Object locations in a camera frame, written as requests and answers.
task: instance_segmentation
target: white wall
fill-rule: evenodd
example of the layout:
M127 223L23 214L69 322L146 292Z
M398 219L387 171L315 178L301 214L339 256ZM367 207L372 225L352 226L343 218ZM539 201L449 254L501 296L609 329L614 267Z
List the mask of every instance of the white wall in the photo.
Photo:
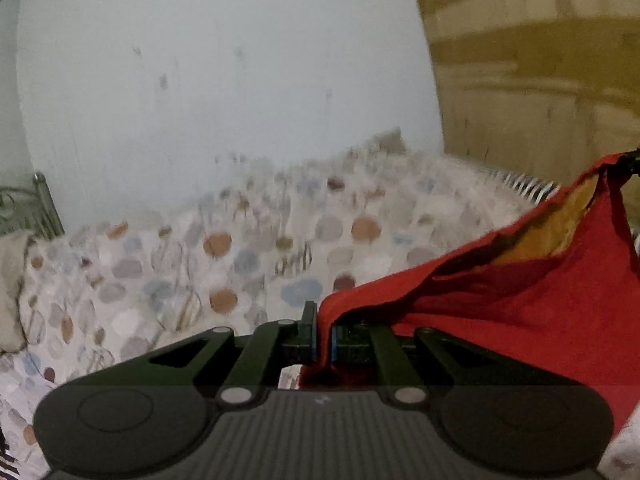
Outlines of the white wall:
M20 0L17 69L68 230L221 187L229 152L442 149L415 0Z
M27 185L33 166L15 72L20 0L0 0L0 185Z

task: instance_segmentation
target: green metal headboard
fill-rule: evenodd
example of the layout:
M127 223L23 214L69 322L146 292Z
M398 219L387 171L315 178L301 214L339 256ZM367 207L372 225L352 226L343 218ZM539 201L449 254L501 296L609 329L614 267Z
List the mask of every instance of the green metal headboard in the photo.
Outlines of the green metal headboard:
M33 175L33 188L0 186L0 236L28 229L53 240L65 231L42 173Z

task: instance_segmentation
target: ribbed gray panel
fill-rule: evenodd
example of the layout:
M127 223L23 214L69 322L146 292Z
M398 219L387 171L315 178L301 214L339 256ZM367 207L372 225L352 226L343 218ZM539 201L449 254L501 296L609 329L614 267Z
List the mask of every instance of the ribbed gray panel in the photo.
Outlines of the ribbed gray panel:
M56 472L51 480L76 480ZM278 390L258 408L223 415L191 456L148 480L503 480L459 457L427 416L375 392ZM564 480L597 480L584 471Z

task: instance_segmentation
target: polka dot bed sheet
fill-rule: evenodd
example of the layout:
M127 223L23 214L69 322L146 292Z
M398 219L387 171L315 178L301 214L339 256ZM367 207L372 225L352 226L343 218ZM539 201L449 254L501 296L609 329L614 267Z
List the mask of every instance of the polka dot bed sheet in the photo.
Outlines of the polka dot bed sheet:
M55 386L214 326L299 319L306 300L419 265L532 207L447 156L373 142L133 229L95 225L30 248L25 350L0 356L0 427L22 480L47 464L31 423ZM283 384L295 384L295 374Z

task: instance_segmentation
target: yellow fabric lining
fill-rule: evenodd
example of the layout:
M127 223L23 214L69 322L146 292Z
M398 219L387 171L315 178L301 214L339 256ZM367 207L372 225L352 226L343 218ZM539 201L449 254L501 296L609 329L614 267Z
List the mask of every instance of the yellow fabric lining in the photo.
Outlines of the yellow fabric lining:
M492 263L506 264L533 258L555 256L566 250L575 231L591 205L599 175L594 174L578 185L565 199L532 220L513 235L508 246Z

